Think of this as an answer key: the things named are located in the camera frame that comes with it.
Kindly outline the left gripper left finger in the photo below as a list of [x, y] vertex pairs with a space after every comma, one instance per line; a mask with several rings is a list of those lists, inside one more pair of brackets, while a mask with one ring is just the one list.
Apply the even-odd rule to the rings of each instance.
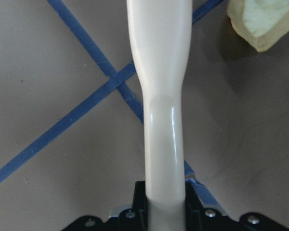
[[147, 230], [147, 197], [145, 182], [135, 183], [131, 208], [110, 217], [106, 222], [98, 217], [85, 215], [74, 220], [63, 228], [65, 231], [146, 231]]

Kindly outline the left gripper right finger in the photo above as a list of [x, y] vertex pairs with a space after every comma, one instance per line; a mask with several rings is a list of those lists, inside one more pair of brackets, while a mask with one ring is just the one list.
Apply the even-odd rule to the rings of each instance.
[[288, 231], [289, 228], [255, 212], [243, 214], [239, 221], [223, 216], [213, 207], [205, 208], [192, 183], [185, 183], [185, 215], [187, 231]]

